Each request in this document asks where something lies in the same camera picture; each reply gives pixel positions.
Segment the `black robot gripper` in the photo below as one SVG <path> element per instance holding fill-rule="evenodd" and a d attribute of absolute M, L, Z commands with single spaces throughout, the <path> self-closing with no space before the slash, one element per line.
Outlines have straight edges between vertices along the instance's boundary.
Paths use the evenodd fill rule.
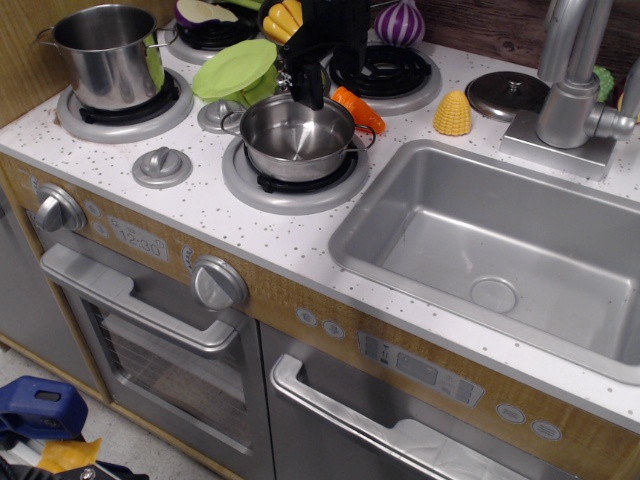
<path fill-rule="evenodd" d="M 302 1 L 303 25 L 281 49 L 291 75 L 293 100 L 312 110 L 324 106 L 322 67 L 329 54 L 348 73 L 359 73 L 365 64 L 370 28 L 366 0 Z"/>

